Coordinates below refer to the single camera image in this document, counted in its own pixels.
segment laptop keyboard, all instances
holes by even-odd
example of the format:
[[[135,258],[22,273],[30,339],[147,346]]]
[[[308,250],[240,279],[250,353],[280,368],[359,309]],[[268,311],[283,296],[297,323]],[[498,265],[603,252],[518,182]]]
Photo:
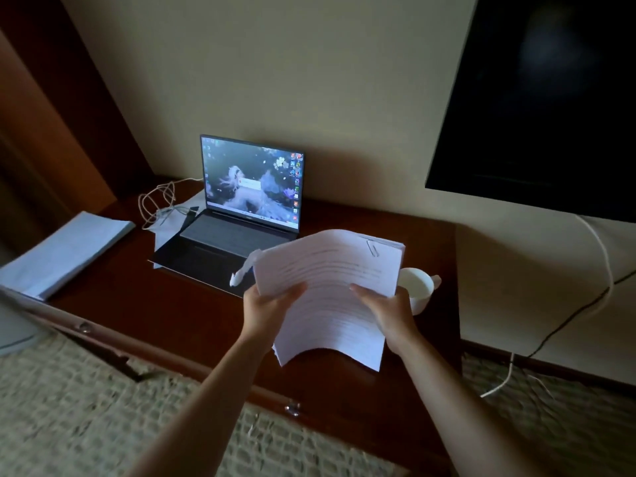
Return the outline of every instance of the laptop keyboard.
[[[181,236],[243,257],[249,256],[255,249],[267,249],[288,241],[281,236],[210,216],[199,217],[182,231]]]

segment paper clip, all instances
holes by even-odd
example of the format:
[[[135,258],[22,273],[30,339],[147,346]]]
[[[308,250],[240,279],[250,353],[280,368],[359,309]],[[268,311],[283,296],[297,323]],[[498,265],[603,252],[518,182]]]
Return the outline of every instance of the paper clip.
[[[369,248],[369,251],[371,251],[371,255],[373,257],[379,257],[380,256],[380,253],[378,252],[376,247],[373,244],[371,244],[370,240],[366,240],[366,245]]]

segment white mug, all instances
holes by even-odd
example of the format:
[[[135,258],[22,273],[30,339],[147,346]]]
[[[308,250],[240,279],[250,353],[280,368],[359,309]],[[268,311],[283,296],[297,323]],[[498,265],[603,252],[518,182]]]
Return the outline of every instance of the white mug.
[[[397,285],[408,291],[413,316],[424,311],[433,291],[440,287],[441,278],[428,276],[417,268],[402,268],[397,277]]]

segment person's left hand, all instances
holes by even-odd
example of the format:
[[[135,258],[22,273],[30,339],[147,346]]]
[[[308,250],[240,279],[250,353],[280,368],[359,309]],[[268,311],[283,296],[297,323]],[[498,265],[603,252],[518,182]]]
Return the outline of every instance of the person's left hand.
[[[261,296],[256,284],[245,291],[240,339],[263,345],[263,352],[267,353],[281,330],[287,310],[306,289],[306,283],[298,283],[277,297]]]

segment laptop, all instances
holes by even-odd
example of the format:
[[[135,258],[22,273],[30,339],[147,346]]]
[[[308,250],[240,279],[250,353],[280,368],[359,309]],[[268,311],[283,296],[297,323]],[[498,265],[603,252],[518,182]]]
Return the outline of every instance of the laptop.
[[[200,137],[205,209],[151,261],[237,296],[252,273],[230,277],[255,249],[298,237],[305,154],[213,135]]]

